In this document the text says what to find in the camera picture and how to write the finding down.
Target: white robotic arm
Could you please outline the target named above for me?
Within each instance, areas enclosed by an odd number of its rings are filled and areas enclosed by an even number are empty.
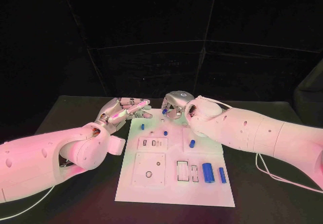
[[[27,197],[94,169],[106,153],[119,155],[125,140],[110,136],[125,119],[151,118],[149,101],[113,98],[93,123],[0,145],[0,203]],[[58,166],[58,154],[73,164]]]
[[[184,115],[198,136],[293,165],[323,189],[323,129],[275,120],[201,96],[194,99],[182,91],[165,95],[161,109],[171,119]]]

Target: black table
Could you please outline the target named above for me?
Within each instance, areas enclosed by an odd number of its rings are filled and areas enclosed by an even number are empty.
[[[83,126],[96,118],[110,98],[60,96],[35,134]],[[299,123],[285,102],[223,101],[233,107]],[[161,99],[151,99],[158,108]],[[126,138],[129,121],[115,133]],[[31,210],[2,223],[321,223],[323,195],[275,181],[255,167],[255,154],[223,146],[234,208],[115,202],[122,156],[106,155],[99,167],[58,184]],[[263,156],[269,171],[309,187],[317,187],[302,172],[285,162]],[[0,204],[0,217],[15,214],[45,191]]]

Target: rectangular slot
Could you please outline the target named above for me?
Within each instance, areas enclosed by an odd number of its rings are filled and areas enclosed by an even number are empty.
[[[139,137],[138,150],[165,151],[167,150],[167,138]]]
[[[177,161],[177,181],[190,181],[187,161]]]
[[[191,181],[193,181],[194,183],[198,182],[198,177],[197,177],[197,167],[195,167],[194,165],[191,166]]]

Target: blue cylinder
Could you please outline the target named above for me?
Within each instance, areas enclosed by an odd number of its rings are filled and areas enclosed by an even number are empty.
[[[206,183],[213,183],[213,170],[211,170],[211,165],[210,163],[203,163],[201,164],[201,168],[203,168],[203,180]]]
[[[190,148],[194,146],[194,140],[190,141]]]
[[[219,172],[220,172],[221,183],[226,183],[224,174],[223,174],[223,167],[219,167]]]

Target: robotic hand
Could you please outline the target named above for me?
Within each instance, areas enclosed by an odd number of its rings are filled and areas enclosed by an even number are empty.
[[[0,203],[27,197],[94,169],[106,153],[119,155],[125,140],[110,136],[126,119],[151,118],[149,101],[113,98],[83,127],[34,135],[0,145]],[[58,166],[58,155],[73,163]]]
[[[161,110],[169,119],[184,115],[195,135],[208,137],[233,149],[256,155],[265,154],[293,165],[323,189],[323,129],[275,120],[201,96],[193,98],[182,91],[165,94]],[[272,175],[268,169],[265,173],[275,180],[292,183]]]

